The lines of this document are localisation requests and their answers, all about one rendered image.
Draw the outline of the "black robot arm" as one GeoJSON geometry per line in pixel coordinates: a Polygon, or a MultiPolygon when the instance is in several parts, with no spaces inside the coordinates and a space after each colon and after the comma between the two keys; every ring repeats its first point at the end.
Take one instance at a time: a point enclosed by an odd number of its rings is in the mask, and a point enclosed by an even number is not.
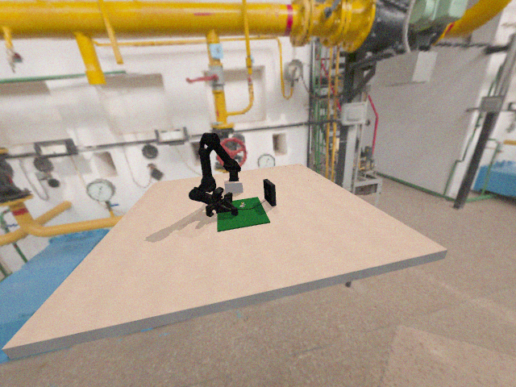
{"type": "Polygon", "coordinates": [[[210,195],[209,193],[213,192],[210,200],[212,202],[216,202],[216,199],[220,197],[223,198],[222,193],[224,189],[222,187],[218,187],[216,189],[216,182],[211,172],[210,153],[214,150],[222,159],[224,162],[223,167],[230,174],[229,181],[239,181],[238,172],[241,171],[241,167],[236,160],[229,157],[220,144],[220,138],[216,133],[204,133],[199,144],[200,148],[198,150],[198,154],[200,155],[202,166],[202,180],[198,187],[194,187],[189,192],[189,199],[197,202],[204,202],[206,204],[206,199],[210,195]],[[208,147],[204,148],[204,145],[208,147]]]}

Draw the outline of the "green circuit board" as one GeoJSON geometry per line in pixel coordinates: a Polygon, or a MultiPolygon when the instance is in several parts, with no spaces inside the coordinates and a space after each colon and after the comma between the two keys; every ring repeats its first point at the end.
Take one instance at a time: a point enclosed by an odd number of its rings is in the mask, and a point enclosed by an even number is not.
{"type": "Polygon", "coordinates": [[[237,216],[231,212],[218,213],[218,232],[270,223],[258,197],[234,200],[231,204],[238,209],[249,210],[238,210],[237,216]]]}

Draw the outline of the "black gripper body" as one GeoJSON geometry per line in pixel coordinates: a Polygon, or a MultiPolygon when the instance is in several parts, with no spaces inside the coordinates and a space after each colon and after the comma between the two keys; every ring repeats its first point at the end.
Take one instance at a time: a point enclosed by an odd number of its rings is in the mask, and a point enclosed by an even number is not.
{"type": "MultiPolygon", "coordinates": [[[[212,194],[211,194],[211,195],[212,195],[212,194]]],[[[216,202],[212,202],[212,201],[210,200],[211,195],[209,195],[209,196],[207,197],[207,199],[206,199],[206,204],[208,205],[208,206],[206,206],[206,215],[207,215],[208,217],[211,217],[211,216],[213,216],[213,215],[214,215],[214,213],[212,212],[212,210],[215,210],[215,211],[216,211],[216,203],[221,202],[221,204],[222,204],[223,206],[225,206],[225,198],[226,198],[226,197],[229,197],[229,201],[230,201],[230,203],[232,203],[232,193],[230,193],[230,192],[229,192],[229,193],[227,193],[227,194],[225,194],[223,199],[222,199],[221,197],[220,197],[220,198],[218,198],[218,199],[216,199],[216,200],[217,200],[216,202]]]]}

